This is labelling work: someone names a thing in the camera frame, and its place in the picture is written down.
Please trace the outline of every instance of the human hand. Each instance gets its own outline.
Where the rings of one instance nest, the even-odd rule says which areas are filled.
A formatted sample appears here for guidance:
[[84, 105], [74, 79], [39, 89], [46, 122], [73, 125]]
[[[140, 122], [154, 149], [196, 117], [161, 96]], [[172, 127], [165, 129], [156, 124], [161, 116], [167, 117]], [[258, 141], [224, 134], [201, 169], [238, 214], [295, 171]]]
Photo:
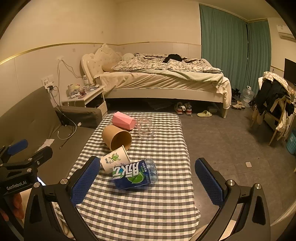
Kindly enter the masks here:
[[[25, 214], [22, 208], [22, 196], [20, 193], [17, 193], [12, 197], [12, 204], [14, 206], [14, 209], [12, 210], [13, 215], [16, 218], [23, 219]], [[7, 214], [2, 209], [0, 209], [0, 213], [5, 221], [9, 221]]]

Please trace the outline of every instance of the floral blanket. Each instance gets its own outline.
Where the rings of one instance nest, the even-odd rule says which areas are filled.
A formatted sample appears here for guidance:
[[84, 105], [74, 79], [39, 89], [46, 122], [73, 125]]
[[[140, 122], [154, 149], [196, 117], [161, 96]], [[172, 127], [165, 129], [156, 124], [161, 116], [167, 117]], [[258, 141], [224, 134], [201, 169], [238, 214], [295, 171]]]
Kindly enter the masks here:
[[173, 71], [192, 71], [201, 73], [220, 74], [221, 69], [208, 66], [201, 59], [185, 58], [181, 56], [182, 61], [170, 59], [168, 63], [163, 63], [167, 57], [166, 54], [142, 54], [135, 53], [135, 58], [126, 61], [120, 61], [113, 67], [115, 71], [137, 72], [143, 69], [173, 70]]

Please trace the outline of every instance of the white tufted headboard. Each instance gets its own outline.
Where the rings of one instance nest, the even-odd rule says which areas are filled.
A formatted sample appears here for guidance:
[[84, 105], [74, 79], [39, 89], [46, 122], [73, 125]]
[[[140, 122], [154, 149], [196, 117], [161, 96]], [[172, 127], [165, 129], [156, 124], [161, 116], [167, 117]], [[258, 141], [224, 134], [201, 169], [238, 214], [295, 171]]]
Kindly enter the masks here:
[[99, 74], [103, 74], [102, 65], [118, 63], [121, 61], [121, 53], [115, 52], [107, 44], [103, 44], [95, 54], [85, 54], [82, 56], [82, 69], [89, 80], [89, 84], [94, 84]]

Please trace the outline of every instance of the blue laundry basket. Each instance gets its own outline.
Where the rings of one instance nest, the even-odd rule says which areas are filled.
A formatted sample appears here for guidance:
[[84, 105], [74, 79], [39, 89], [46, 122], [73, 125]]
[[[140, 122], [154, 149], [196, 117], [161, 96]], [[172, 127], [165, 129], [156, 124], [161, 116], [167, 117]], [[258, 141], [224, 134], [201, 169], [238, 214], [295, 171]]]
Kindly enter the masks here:
[[296, 129], [292, 130], [292, 133], [288, 139], [286, 147], [292, 155], [295, 154], [295, 152], [296, 152]]

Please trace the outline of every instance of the kraft paper bucket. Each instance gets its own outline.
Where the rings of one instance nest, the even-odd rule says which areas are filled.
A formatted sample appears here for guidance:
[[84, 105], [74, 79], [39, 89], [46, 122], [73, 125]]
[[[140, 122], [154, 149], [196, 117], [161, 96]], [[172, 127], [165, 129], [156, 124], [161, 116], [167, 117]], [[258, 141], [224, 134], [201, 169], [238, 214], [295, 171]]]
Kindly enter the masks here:
[[102, 138], [111, 151], [124, 146], [128, 150], [131, 146], [131, 135], [128, 131], [124, 131], [114, 125], [109, 125], [102, 131]]
[[106, 173], [111, 173], [113, 172], [114, 167], [131, 164], [131, 160], [126, 153], [124, 146], [121, 146], [106, 156], [101, 157], [101, 164]]

